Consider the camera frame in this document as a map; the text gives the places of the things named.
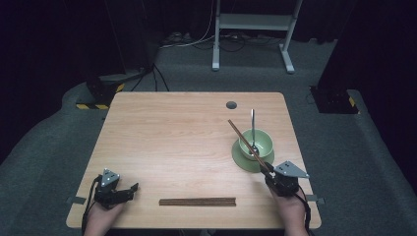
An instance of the dark curtain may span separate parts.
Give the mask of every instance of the dark curtain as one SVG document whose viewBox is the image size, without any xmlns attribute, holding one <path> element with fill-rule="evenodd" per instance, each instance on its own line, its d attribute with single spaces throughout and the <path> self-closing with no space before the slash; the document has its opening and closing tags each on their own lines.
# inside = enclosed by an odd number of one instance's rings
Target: dark curtain
<svg viewBox="0 0 417 236">
<path fill-rule="evenodd" d="M 319 89 L 357 89 L 387 148 L 417 193 L 417 7 L 411 0 L 358 1 Z"/>
<path fill-rule="evenodd" d="M 165 36 L 173 32 L 189 33 L 192 38 L 201 38 L 205 35 L 208 26 L 208 36 L 214 33 L 215 0 L 211 8 L 211 0 L 160 0 L 162 21 Z"/>
<path fill-rule="evenodd" d="M 22 136 L 60 109 L 63 94 L 80 84 L 67 46 L 63 1 L 2 1 L 0 163 Z"/>
<path fill-rule="evenodd" d="M 357 0 L 304 0 L 298 16 L 293 39 L 318 43 L 340 37 Z"/>
</svg>

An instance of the green bowl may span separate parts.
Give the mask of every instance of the green bowl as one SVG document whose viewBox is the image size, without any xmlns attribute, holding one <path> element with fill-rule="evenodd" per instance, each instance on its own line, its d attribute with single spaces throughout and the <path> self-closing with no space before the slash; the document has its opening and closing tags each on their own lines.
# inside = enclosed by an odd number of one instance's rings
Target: green bowl
<svg viewBox="0 0 417 236">
<path fill-rule="evenodd" d="M 245 140 L 248 141 L 250 145 L 252 145 L 252 142 L 254 139 L 252 139 L 252 130 L 246 130 L 242 133 L 243 137 L 245 137 Z M 273 150 L 273 143 L 272 139 L 270 138 L 270 135 L 263 131 L 255 129 L 255 146 L 258 148 L 260 154 L 260 158 L 264 158 L 267 155 L 269 155 Z M 256 160 L 254 156 L 252 156 L 252 153 L 249 151 L 248 147 L 246 147 L 245 143 L 239 139 L 239 147 L 242 154 L 250 159 L 250 160 Z"/>
</svg>

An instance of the gray carpet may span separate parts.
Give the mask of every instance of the gray carpet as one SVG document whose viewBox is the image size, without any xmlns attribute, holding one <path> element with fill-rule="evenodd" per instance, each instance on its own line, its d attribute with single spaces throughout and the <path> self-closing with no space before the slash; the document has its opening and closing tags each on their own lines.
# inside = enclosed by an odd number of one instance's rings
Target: gray carpet
<svg viewBox="0 0 417 236">
<path fill-rule="evenodd" d="M 226 42 L 222 46 L 236 48 Z M 314 104 L 309 86 L 317 84 L 333 47 L 334 43 L 291 42 L 294 75 L 286 74 L 276 45 L 220 51 L 218 72 L 211 70 L 212 51 L 192 46 L 161 49 L 155 64 L 171 91 L 284 94 L 313 191 L 326 199 L 319 205 L 323 224 L 314 230 L 317 236 L 417 235 L 416 196 L 381 140 L 360 93 L 349 91 L 361 111 L 357 115 L 321 114 Z M 156 80 L 158 90 L 165 90 L 157 73 Z M 125 90 L 136 82 L 127 83 Z M 154 86 L 150 73 L 135 90 L 152 91 Z M 81 235 L 79 229 L 66 226 L 71 207 L 67 202 L 77 193 L 107 114 L 76 108 L 84 87 L 66 92 L 61 110 L 31 129 L 0 166 L 0 235 Z"/>
</svg>

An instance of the wooden chopsticks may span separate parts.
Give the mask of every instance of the wooden chopsticks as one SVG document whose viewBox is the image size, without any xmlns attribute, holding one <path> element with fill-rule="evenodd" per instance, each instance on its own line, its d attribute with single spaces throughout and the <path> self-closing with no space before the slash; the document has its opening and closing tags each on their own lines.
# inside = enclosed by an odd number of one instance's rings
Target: wooden chopsticks
<svg viewBox="0 0 417 236">
<path fill-rule="evenodd" d="M 245 137 L 243 137 L 242 133 L 240 133 L 240 131 L 236 128 L 236 126 L 233 124 L 233 122 L 231 120 L 228 120 L 229 124 L 232 126 L 233 130 L 235 130 L 235 132 L 237 133 L 237 135 L 239 136 L 239 138 L 243 141 L 243 143 L 245 144 L 245 146 L 251 151 L 251 153 L 254 155 L 255 159 L 260 163 L 261 166 L 263 166 L 265 169 L 269 169 L 267 168 L 267 166 L 265 165 L 265 162 L 259 157 L 259 155 L 254 151 L 254 149 L 252 148 L 252 146 L 248 143 L 248 141 L 245 139 Z"/>
<path fill-rule="evenodd" d="M 161 199 L 160 206 L 236 207 L 236 198 Z"/>
</svg>

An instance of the human hand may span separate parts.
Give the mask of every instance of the human hand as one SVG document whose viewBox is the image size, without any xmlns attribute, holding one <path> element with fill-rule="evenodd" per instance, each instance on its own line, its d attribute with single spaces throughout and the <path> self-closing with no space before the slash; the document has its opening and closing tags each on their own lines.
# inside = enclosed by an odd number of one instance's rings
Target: human hand
<svg viewBox="0 0 417 236">
<path fill-rule="evenodd" d="M 89 210 L 85 236 L 103 236 L 111 228 L 126 203 L 118 204 L 112 209 L 106 209 L 100 204 L 94 204 Z"/>
<path fill-rule="evenodd" d="M 279 216 L 281 217 L 286 236 L 308 236 L 304 226 L 306 210 L 304 204 L 296 197 L 280 197 L 269 188 L 273 199 L 278 205 Z M 301 199 L 304 199 L 304 194 L 300 190 L 296 193 Z"/>
</svg>

